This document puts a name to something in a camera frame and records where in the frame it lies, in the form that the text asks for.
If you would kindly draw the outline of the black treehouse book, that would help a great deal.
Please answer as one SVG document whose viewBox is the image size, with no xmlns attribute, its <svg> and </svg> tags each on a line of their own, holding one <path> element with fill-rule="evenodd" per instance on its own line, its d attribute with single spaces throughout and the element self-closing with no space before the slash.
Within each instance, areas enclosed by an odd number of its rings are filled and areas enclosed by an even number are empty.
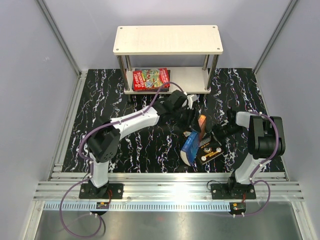
<svg viewBox="0 0 320 240">
<path fill-rule="evenodd" d="M 215 135 L 210 132 L 203 136 L 199 143 L 196 161 L 204 165 L 224 153 L 224 148 Z"/>
</svg>

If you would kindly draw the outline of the blue orange sunset book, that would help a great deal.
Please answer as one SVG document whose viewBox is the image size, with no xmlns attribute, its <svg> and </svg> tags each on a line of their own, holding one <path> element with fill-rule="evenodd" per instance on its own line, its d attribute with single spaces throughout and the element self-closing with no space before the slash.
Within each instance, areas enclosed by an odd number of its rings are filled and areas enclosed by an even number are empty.
<svg viewBox="0 0 320 240">
<path fill-rule="evenodd" d="M 200 142 L 205 134 L 206 121 L 207 117 L 205 115 L 200 115 L 196 125 L 199 127 L 199 130 L 193 130 L 190 133 L 182 149 L 180 150 L 180 157 L 188 166 L 193 165 L 195 162 Z"/>
</svg>

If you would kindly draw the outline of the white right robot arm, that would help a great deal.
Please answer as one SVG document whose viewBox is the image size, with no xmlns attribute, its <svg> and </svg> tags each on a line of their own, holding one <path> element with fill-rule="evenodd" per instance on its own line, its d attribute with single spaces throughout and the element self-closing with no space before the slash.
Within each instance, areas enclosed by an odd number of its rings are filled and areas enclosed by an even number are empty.
<svg viewBox="0 0 320 240">
<path fill-rule="evenodd" d="M 247 129 L 248 154 L 243 163 L 234 170 L 227 183 L 212 183 L 213 200 L 254 200 L 254 178 L 266 164 L 282 156 L 286 150 L 283 119 L 254 111 L 227 110 L 227 121 L 212 127 L 212 136 L 223 141 Z"/>
</svg>

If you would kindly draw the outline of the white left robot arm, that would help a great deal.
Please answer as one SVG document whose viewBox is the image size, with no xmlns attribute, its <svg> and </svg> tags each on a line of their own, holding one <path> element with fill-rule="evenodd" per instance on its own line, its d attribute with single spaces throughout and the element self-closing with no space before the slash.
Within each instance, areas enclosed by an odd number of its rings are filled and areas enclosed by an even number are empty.
<svg viewBox="0 0 320 240">
<path fill-rule="evenodd" d="M 153 98 L 146 107 L 134 113 L 111 118 L 103 125 L 93 129 L 81 141 L 79 150 L 88 147 L 90 172 L 87 182 L 80 187 L 81 199 L 111 198 L 114 187 L 110 184 L 108 172 L 111 159 L 118 151 L 119 143 L 128 135 L 144 128 L 153 127 L 170 120 L 190 129 L 195 123 L 197 96 L 181 90 L 173 91 L 164 99 Z"/>
</svg>

